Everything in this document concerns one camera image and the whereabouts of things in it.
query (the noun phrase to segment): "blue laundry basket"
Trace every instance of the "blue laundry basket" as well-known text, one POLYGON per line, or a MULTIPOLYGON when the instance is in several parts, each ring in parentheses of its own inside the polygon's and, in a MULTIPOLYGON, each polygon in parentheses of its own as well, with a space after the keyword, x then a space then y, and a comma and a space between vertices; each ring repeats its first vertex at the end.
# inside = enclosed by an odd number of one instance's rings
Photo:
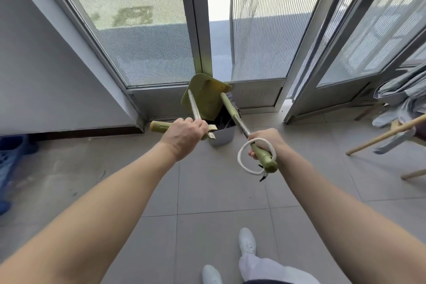
POLYGON ((11 203, 3 198, 18 161, 23 155, 35 153, 37 150, 38 146, 29 141, 28 135, 0 137, 0 215, 11 207, 11 203))

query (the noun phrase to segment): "white rope loop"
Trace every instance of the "white rope loop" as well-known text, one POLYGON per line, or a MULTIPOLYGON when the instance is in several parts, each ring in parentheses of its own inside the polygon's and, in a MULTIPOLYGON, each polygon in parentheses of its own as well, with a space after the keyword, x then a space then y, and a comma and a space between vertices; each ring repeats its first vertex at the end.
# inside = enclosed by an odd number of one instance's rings
POLYGON ((252 144, 252 143, 254 143, 255 141, 257 141, 257 140, 261 140, 261 141, 263 141, 263 142, 265 142, 267 145, 268 145, 268 148, 269 148, 269 152, 272 154, 272 160, 273 161, 275 161, 276 160, 276 152, 275 152, 275 149, 274 149, 274 147, 272 147, 272 145, 271 145, 271 143, 269 142, 269 141, 267 141, 266 139, 264 139, 264 138, 253 138, 252 140, 249 140, 247 143, 245 143, 242 147, 241 147, 241 149, 239 150, 239 152, 238 152, 238 156, 237 156, 237 161, 238 161, 238 163, 241 165, 241 167, 247 172, 247 173, 250 173, 250 174, 252 174, 252 175, 263 175, 264 176, 264 178, 265 177, 267 177, 268 176, 268 174, 269 173, 267 173, 264 169, 263 170, 261 170, 261 171, 258 171, 258 172, 256 172, 256 171, 252 171, 252 170, 250 170, 250 169, 248 169, 247 167, 245 167, 244 165, 243 165, 243 163, 241 162, 241 154, 242 154, 242 152, 245 150, 245 148, 247 147, 247 146, 249 146, 250 144, 252 144))

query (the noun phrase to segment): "white sneaker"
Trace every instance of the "white sneaker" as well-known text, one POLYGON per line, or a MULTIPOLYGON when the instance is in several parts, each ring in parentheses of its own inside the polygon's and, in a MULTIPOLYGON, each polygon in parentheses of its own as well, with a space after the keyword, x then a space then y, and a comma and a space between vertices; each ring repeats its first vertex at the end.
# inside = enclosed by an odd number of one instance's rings
POLYGON ((211 265, 203 267, 201 277, 203 284, 222 284, 222 277, 220 277, 219 271, 211 265))
POLYGON ((248 228, 242 228, 238 235, 238 243, 241 249, 241 255, 256 255, 256 240, 248 228))

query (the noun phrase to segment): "hand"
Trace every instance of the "hand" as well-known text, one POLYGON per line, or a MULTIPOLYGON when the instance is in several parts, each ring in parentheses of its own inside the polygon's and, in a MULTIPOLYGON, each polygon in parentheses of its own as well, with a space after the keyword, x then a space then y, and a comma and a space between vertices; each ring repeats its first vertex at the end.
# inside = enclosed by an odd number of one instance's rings
POLYGON ((179 161, 194 150, 200 139, 207 133, 208 128, 209 126, 204 120, 178 118, 164 133, 160 143, 167 144, 176 157, 176 161, 179 161))
MULTIPOLYGON (((277 159, 282 158, 283 154, 293 152, 290 146, 286 144, 286 142, 282 139, 280 133, 275 128, 269 128, 266 130, 259 130, 251 133, 248 136, 248 140, 252 140, 253 138, 264 138, 270 142, 272 147, 274 147, 277 159)), ((255 144, 260 148, 266 149, 269 151, 268 145, 266 145, 263 141, 256 141, 255 144)), ((257 159, 256 154, 253 152, 253 149, 250 149, 248 155, 257 159)))

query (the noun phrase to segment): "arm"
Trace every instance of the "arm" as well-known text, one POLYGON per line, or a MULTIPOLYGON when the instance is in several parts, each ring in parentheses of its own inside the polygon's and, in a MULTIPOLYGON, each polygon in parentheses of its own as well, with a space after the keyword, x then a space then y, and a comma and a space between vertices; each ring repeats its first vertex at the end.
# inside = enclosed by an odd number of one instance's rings
MULTIPOLYGON (((425 281, 426 246, 422 242, 331 184, 285 144, 276 129, 252 133, 249 139, 255 137, 275 148, 281 174, 352 283, 425 281)), ((249 155, 255 158, 252 151, 249 155)))
POLYGON ((145 155, 105 179, 0 266, 1 283, 99 283, 158 182, 207 132, 181 118, 145 155))

